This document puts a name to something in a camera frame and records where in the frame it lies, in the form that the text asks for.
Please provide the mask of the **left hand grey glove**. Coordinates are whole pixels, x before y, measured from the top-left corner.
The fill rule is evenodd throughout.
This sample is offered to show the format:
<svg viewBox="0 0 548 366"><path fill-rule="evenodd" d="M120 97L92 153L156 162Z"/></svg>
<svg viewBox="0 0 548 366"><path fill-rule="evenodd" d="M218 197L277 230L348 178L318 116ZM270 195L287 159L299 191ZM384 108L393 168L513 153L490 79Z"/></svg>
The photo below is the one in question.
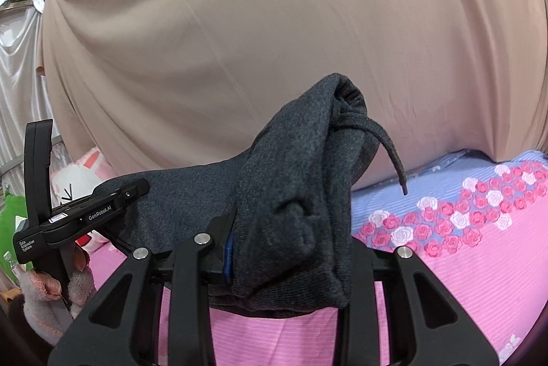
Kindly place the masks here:
<svg viewBox="0 0 548 366"><path fill-rule="evenodd" d="M97 289L89 254L79 245L73 252L73 275L65 303L60 282L34 269L21 276L21 294L9 306L8 319L28 342L41 342L45 349L56 345Z"/></svg>

